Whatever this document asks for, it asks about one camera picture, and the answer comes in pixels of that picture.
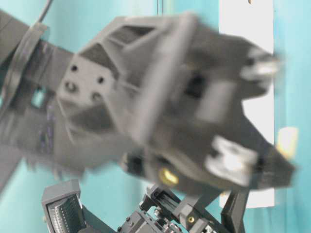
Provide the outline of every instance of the teal wall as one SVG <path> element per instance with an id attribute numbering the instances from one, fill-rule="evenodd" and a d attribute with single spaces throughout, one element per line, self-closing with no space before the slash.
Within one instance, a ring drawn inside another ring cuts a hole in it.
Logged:
<path id="1" fill-rule="evenodd" d="M 279 82 L 278 126 L 299 129 L 295 164 L 298 171 L 286 198 L 286 232 L 311 232 L 311 2 L 275 0 L 277 49 L 285 55 L 283 80 Z"/>
<path id="2" fill-rule="evenodd" d="M 197 13 L 201 20 L 218 31 L 218 0 L 163 0 L 163 13 L 176 14 L 183 11 Z"/>

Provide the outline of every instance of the screw hole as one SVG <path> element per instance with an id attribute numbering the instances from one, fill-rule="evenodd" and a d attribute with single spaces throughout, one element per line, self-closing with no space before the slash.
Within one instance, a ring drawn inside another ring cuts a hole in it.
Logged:
<path id="1" fill-rule="evenodd" d="M 77 90 L 77 86 L 73 82 L 65 82 L 65 88 L 68 92 L 75 92 Z"/>
<path id="2" fill-rule="evenodd" d="M 246 60 L 246 65 L 247 66 L 253 66 L 255 64 L 255 59 L 254 58 L 248 58 L 247 60 Z"/>
<path id="3" fill-rule="evenodd" d="M 99 84 L 102 84 L 102 83 L 104 82 L 104 78 L 103 78 L 103 77 L 99 77 L 99 78 L 97 79 L 97 82 L 98 82 Z"/>
<path id="4" fill-rule="evenodd" d="M 71 67 L 71 70 L 72 70 L 73 72 L 75 72 L 75 71 L 78 70 L 78 67 L 77 67 L 76 65 L 73 65 L 73 66 Z"/>
<path id="5" fill-rule="evenodd" d="M 103 100 L 103 97 L 101 96 L 101 94 L 99 94 L 98 92 L 94 92 L 92 94 L 92 100 L 94 102 L 99 102 L 99 101 L 102 101 Z"/>

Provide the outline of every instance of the cable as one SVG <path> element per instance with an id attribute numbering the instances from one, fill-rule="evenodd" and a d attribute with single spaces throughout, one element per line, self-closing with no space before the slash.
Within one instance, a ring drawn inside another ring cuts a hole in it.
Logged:
<path id="1" fill-rule="evenodd" d="M 43 10 L 41 12 L 41 15 L 38 18 L 37 22 L 41 23 L 43 21 L 43 19 L 44 19 L 45 15 L 47 14 L 47 12 L 48 12 L 52 2 L 53 2 L 53 0 L 47 0 L 47 3 L 45 4 L 45 6 L 44 6 L 44 8 L 43 8 Z"/>

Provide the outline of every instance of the bolt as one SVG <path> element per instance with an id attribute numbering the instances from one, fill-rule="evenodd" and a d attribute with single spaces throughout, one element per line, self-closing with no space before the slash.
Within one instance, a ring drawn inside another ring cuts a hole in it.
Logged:
<path id="1" fill-rule="evenodd" d="M 68 92 L 75 92 L 77 90 L 77 86 L 73 82 L 65 82 L 65 88 Z"/>
<path id="2" fill-rule="evenodd" d="M 101 94 L 99 94 L 98 92 L 94 92 L 92 94 L 92 100 L 94 102 L 99 102 L 99 101 L 102 101 L 103 100 L 103 97 L 101 96 Z"/>
<path id="3" fill-rule="evenodd" d="M 159 217 L 161 213 L 158 209 L 155 209 L 154 214 L 155 216 Z"/>

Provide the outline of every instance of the white panel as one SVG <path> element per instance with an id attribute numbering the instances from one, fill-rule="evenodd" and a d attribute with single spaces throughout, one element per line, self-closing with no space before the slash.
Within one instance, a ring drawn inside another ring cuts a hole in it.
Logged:
<path id="1" fill-rule="evenodd" d="M 273 53 L 273 1 L 272 0 L 219 0 L 219 31 L 243 36 L 266 51 Z M 243 102 L 245 115 L 262 135 L 274 143 L 274 92 Z M 221 195 L 223 206 L 227 195 Z M 274 189 L 252 191 L 247 208 L 274 206 Z"/>

